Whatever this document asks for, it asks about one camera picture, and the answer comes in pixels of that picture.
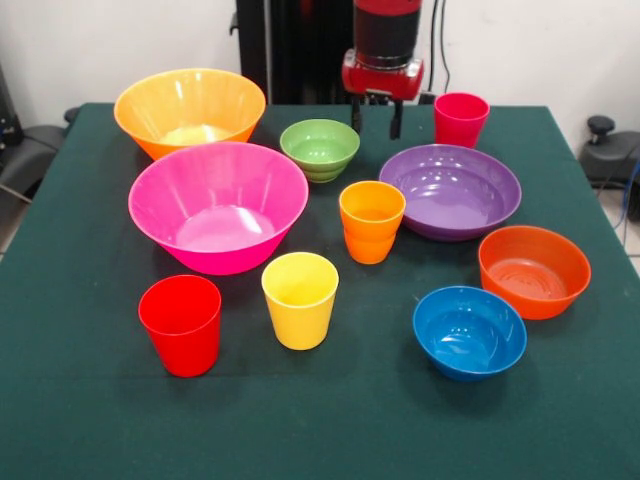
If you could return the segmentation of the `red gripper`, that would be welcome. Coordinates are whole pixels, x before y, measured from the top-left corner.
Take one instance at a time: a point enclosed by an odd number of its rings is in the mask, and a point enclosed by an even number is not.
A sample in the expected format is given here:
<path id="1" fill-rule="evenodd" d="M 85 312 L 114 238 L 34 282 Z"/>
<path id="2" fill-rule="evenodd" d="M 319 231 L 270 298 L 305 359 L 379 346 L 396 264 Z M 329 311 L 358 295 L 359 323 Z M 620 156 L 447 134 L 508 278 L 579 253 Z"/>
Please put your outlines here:
<path id="1" fill-rule="evenodd" d="M 344 88 L 351 93 L 351 127 L 361 131 L 360 96 L 376 94 L 394 100 L 394 113 L 390 124 L 390 138 L 399 139 L 403 116 L 403 101 L 414 100 L 421 88 L 424 62 L 411 59 L 397 69 L 381 70 L 366 66 L 357 59 L 356 50 L 346 51 L 341 76 Z"/>

